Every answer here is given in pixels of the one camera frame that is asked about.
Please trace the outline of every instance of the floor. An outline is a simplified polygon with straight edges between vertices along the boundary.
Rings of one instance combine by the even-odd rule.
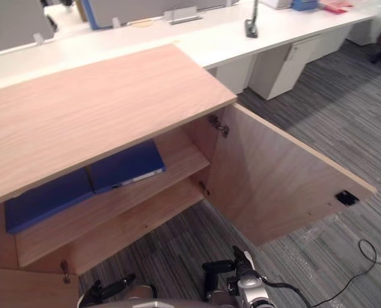
[[[110,284],[135,272],[138,282],[156,285],[159,297],[199,299],[201,264],[231,259],[236,244],[250,248],[268,280],[289,282],[316,304],[369,267],[357,248],[359,239],[374,243],[381,261],[381,64],[367,61],[376,50],[346,42],[308,64],[292,91],[269,102],[249,89],[239,97],[247,108],[373,184],[376,196],[259,248],[201,202],[82,275],[81,292],[97,278]],[[278,308],[304,307],[290,290],[268,292]],[[381,266],[320,307],[381,307]]]

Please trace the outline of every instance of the open cabinet door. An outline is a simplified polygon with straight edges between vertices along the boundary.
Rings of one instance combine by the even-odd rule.
[[[225,108],[209,201],[256,245],[285,235],[376,189],[244,107]]]
[[[63,283],[63,275],[0,268],[0,307],[75,308],[78,278]]]

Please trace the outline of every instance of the desk lamp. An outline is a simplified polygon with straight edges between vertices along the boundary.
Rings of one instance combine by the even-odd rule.
[[[251,37],[254,39],[256,39],[258,36],[257,25],[256,25],[258,2],[259,0],[254,0],[252,19],[246,19],[244,22],[246,37]]]

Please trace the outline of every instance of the cabinet shelf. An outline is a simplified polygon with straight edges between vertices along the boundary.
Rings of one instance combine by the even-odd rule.
[[[16,235],[19,266],[27,266],[54,250],[143,203],[209,165],[180,129],[155,139],[166,172],[99,194]]]
[[[76,274],[81,275],[201,199],[200,189],[187,178],[84,234],[69,244]]]

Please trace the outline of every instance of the blue box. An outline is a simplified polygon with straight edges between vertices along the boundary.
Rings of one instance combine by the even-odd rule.
[[[166,171],[152,139],[91,164],[90,176],[96,194],[137,182]]]
[[[309,0],[293,0],[292,8],[296,11],[306,11],[313,10],[319,6],[318,0],[309,1]]]
[[[16,234],[94,196],[86,170],[79,169],[4,203],[6,231]]]

